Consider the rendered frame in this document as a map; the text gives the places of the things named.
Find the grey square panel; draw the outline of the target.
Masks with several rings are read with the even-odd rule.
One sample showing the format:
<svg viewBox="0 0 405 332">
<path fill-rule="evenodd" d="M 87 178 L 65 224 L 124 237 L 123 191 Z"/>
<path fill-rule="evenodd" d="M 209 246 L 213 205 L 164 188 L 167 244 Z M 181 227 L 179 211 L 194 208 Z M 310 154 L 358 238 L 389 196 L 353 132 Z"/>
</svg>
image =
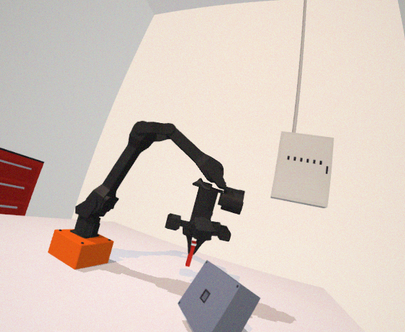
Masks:
<svg viewBox="0 0 405 332">
<path fill-rule="evenodd" d="M 206 260 L 178 305 L 193 332 L 242 332 L 260 299 Z"/>
</svg>

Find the red peg with white band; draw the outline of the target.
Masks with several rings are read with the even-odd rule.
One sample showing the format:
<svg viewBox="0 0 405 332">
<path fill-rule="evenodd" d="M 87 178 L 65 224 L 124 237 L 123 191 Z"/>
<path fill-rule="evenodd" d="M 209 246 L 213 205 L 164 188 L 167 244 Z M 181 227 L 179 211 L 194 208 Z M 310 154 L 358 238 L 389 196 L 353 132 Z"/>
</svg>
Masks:
<svg viewBox="0 0 405 332">
<path fill-rule="evenodd" d="M 193 254 L 193 251 L 194 251 L 196 245 L 197 245 L 196 241 L 192 240 L 191 241 L 191 247 L 190 247 L 190 254 L 188 254 L 188 258 L 187 258 L 187 261 L 186 261 L 186 266 L 187 267 L 190 267 L 190 263 L 192 261 L 192 254 Z"/>
</svg>

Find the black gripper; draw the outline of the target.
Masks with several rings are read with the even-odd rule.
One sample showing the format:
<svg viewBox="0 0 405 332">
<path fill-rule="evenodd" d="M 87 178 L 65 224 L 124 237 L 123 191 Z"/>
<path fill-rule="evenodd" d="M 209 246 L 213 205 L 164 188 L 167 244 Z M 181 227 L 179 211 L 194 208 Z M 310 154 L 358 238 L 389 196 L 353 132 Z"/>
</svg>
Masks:
<svg viewBox="0 0 405 332">
<path fill-rule="evenodd" d="M 192 209 L 191 216 L 193 215 L 194 211 L 198 211 L 200 216 L 206 216 L 206 213 L 210 213 L 211 217 L 212 217 L 213 210 L 214 210 L 214 208 L 203 207 L 203 206 L 200 206 L 195 203 L 194 207 Z M 180 226 L 182 226 L 183 235 L 186 235 L 187 240 L 188 240 L 188 254 L 190 254 L 190 247 L 191 247 L 191 241 L 192 241 L 192 228 L 189 228 L 188 224 L 189 224 L 189 221 L 181 220 L 180 215 L 170 213 L 167 217 L 167 221 L 165 223 L 165 228 L 170 229 L 170 230 L 178 230 L 180 228 Z M 231 233 L 226 225 L 225 226 L 222 225 L 217 238 L 222 241 L 230 241 Z M 192 255 L 194 255 L 196 253 L 196 251 L 200 248 L 200 246 L 205 241 L 206 240 L 196 240 L 197 245 L 195 246 L 195 249 L 194 249 Z"/>
</svg>

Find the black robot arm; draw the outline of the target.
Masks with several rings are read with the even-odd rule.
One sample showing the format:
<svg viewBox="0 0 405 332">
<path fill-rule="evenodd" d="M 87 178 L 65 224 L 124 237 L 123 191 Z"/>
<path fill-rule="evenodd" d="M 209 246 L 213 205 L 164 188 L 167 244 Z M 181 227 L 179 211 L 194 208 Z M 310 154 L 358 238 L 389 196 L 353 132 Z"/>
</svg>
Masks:
<svg viewBox="0 0 405 332">
<path fill-rule="evenodd" d="M 240 215 L 243 206 L 245 191 L 233 189 L 226 186 L 224 180 L 224 167 L 213 157 L 202 152 L 186 136 L 184 136 L 172 123 L 160 122 L 137 122 L 130 134 L 128 145 L 119 156 L 105 181 L 88 195 L 84 202 L 75 207 L 78 214 L 75 229 L 70 232 L 81 236 L 84 239 L 99 237 L 100 227 L 99 216 L 104 216 L 108 211 L 114 209 L 116 202 L 116 191 L 121 182 L 128 174 L 132 165 L 142 151 L 147 149 L 153 142 L 170 139 L 198 166 L 206 179 L 215 183 L 206 183 L 199 178 L 192 185 L 199 187 L 195 203 L 206 207 L 214 208 L 217 195 L 220 193 L 218 205 L 222 210 Z M 224 190 L 224 191 L 223 191 Z M 200 216 L 194 211 L 190 218 L 188 227 L 192 228 L 192 237 L 196 240 L 211 240 L 212 236 L 217 237 L 221 230 L 221 223 L 211 221 L 211 214 Z"/>
</svg>

